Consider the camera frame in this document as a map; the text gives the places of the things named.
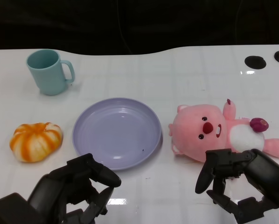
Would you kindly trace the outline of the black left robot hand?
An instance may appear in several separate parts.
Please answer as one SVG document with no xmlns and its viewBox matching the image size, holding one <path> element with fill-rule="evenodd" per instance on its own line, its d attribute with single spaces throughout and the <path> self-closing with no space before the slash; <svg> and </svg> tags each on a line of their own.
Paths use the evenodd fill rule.
<svg viewBox="0 0 279 224">
<path fill-rule="evenodd" d="M 121 179 L 85 154 L 44 175 L 28 198 L 46 224 L 93 224 Z"/>
</svg>

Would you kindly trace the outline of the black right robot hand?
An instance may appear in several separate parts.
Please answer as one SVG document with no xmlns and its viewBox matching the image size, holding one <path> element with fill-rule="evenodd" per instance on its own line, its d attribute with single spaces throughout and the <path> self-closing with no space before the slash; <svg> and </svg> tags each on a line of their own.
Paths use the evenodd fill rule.
<svg viewBox="0 0 279 224">
<path fill-rule="evenodd" d="M 261 201 L 249 197 L 235 203 L 224 195 L 226 179 L 239 178 L 241 174 L 263 194 Z M 195 192 L 206 192 L 215 204 L 233 214 L 237 223 L 245 224 L 279 208 L 279 164 L 258 149 L 242 153 L 230 149 L 209 150 Z"/>
</svg>

